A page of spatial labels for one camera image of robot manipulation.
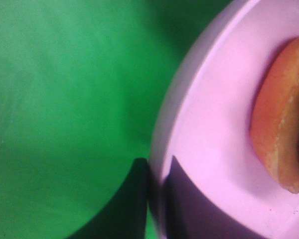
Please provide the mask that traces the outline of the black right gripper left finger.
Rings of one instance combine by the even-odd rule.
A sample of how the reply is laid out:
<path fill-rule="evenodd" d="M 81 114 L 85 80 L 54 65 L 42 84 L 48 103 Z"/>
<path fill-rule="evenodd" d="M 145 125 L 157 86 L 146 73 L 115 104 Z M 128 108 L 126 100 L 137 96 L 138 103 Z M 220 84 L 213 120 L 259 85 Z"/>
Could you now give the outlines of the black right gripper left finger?
<path fill-rule="evenodd" d="M 115 195 L 70 239 L 144 239 L 146 235 L 149 166 L 137 158 Z"/>

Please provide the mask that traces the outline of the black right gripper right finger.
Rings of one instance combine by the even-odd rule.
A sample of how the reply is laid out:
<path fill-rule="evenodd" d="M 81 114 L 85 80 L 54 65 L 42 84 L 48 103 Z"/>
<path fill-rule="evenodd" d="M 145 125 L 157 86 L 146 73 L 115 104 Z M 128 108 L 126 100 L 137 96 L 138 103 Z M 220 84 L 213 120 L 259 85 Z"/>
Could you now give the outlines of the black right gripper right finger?
<path fill-rule="evenodd" d="M 244 238 L 244 228 L 198 190 L 175 156 L 166 180 L 165 215 L 169 239 Z"/>

